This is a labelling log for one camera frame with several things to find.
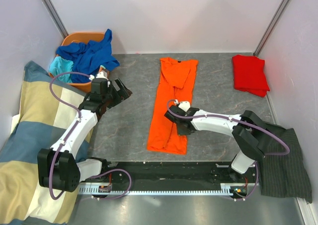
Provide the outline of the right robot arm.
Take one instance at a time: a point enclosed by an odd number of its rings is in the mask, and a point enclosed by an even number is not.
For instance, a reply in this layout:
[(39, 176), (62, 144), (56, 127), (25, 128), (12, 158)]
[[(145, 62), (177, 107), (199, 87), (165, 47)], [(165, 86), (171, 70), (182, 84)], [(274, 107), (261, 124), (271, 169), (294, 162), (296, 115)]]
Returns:
[(265, 148), (271, 140), (265, 123), (247, 110), (241, 115), (212, 114), (178, 104), (170, 106), (164, 116), (176, 124), (179, 136), (210, 131), (234, 138), (240, 151), (227, 170), (228, 178), (233, 182), (241, 181), (250, 166), (263, 160)]

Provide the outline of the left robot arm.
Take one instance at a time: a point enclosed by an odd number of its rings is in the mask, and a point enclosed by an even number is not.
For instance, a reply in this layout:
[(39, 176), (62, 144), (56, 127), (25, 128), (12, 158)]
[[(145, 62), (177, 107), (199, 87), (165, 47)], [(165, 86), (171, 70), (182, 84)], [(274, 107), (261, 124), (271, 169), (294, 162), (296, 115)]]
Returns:
[(91, 82), (91, 91), (76, 107), (77, 115), (63, 135), (48, 149), (37, 155), (39, 185), (49, 189), (73, 192), (89, 178), (98, 182), (107, 180), (109, 170), (99, 159), (76, 160), (88, 133), (95, 127), (106, 110), (115, 107), (132, 95), (121, 79), (110, 81), (97, 77)]

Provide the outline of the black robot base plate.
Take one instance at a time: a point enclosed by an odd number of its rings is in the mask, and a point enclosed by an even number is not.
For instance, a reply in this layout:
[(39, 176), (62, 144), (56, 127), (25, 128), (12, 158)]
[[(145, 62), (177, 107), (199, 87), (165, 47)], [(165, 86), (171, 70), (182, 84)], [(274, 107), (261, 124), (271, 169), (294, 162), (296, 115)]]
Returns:
[(229, 162), (110, 162), (102, 172), (110, 174), (82, 183), (113, 186), (116, 190), (216, 190), (221, 184), (234, 188), (252, 186), (256, 171), (229, 171)]

